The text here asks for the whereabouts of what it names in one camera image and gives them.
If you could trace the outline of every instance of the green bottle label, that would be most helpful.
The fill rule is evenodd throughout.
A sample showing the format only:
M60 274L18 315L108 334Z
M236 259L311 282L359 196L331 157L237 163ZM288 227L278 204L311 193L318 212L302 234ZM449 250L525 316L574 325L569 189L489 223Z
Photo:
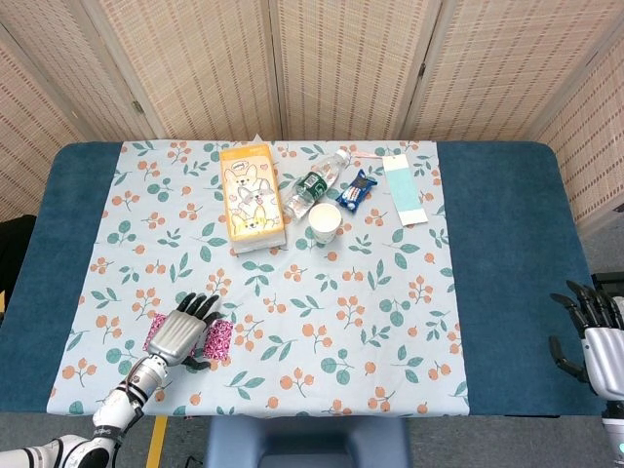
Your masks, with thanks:
M328 185L323 178L316 173L308 173L297 186L308 192L314 201L318 200L327 191Z

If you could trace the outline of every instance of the plastic water bottle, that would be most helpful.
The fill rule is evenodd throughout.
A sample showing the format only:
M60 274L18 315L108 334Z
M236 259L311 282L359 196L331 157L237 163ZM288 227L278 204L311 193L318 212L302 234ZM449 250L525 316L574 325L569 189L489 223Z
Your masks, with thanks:
M299 221L338 179L340 171L348 161L347 152L338 149L332 156L312 166L310 172L294 185L284 202L286 215Z

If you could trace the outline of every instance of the paper cup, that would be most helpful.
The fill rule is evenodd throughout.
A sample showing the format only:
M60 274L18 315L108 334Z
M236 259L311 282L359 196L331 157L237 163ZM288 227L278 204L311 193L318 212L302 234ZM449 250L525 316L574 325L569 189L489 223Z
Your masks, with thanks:
M308 221L316 242L328 244L335 237L335 231L340 226L342 215L335 205L319 203L310 210Z

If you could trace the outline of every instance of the blue snack package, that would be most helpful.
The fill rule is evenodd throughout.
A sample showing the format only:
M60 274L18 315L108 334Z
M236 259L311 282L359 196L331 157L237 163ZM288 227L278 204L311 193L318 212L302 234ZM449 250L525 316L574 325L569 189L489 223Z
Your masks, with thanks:
M377 185L377 181L374 178L366 177L365 172L359 170L355 180L353 180L335 200L351 213L354 213L362 200L364 200L364 197L367 196L367 193L369 193L375 185Z

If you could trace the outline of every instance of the floor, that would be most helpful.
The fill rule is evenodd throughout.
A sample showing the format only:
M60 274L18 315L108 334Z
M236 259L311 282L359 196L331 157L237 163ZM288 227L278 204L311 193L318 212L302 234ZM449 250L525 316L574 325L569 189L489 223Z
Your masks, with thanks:
M583 248L593 272L624 271L624 215L589 239ZM145 465L153 417L129 434L117 468ZM161 467L184 467L188 456L203 460L207 417L170 418ZM0 451L37 446L62 434L89 436L88 417L0 414ZM609 467L610 449L598 417L445 417L409 421L414 467ZM201 466L191 462L189 468Z

